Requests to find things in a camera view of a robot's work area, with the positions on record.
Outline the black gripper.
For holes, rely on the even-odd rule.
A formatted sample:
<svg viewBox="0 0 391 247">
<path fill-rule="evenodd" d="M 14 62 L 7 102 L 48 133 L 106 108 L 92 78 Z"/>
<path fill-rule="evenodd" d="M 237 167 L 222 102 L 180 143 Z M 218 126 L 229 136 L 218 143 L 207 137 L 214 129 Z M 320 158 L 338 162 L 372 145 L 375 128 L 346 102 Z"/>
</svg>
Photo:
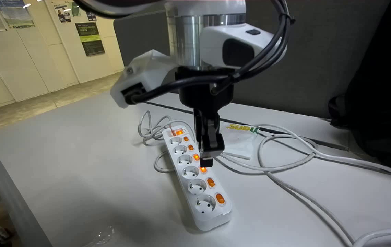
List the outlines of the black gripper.
<svg viewBox="0 0 391 247">
<path fill-rule="evenodd" d="M 176 78 L 189 78 L 200 75 L 220 75 L 221 71 L 199 71 L 187 67 L 180 67 L 176 71 Z M 229 86 L 217 96 L 211 95 L 211 86 L 209 84 L 202 85 L 196 82 L 192 86 L 181 88 L 178 91 L 180 102 L 191 108 L 200 110 L 203 113 L 216 113 L 224 106 L 229 104 L 233 99 L 233 88 Z M 216 113 L 213 121 L 209 119 L 203 113 L 199 113 L 200 121 L 200 152 L 202 152 L 202 167 L 213 166 L 213 151 L 221 154 L 225 150 L 224 137 L 221 135 L 221 118 Z"/>
</svg>

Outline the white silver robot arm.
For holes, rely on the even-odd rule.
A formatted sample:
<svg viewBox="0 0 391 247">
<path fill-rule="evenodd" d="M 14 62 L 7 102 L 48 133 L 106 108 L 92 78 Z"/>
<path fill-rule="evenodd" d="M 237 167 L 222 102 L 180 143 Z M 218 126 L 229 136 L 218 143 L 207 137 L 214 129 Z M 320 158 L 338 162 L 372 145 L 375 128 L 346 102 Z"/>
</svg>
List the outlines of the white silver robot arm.
<svg viewBox="0 0 391 247">
<path fill-rule="evenodd" d="M 170 91 L 194 110 L 200 165 L 210 167 L 225 150 L 220 110 L 229 104 L 237 82 L 273 66 L 283 56 L 290 29 L 288 7 L 273 33 L 246 22 L 246 0 L 74 0 L 82 10 L 108 19 L 165 8 L 169 54 L 150 49 L 130 60 L 111 88 L 126 108 Z"/>
</svg>

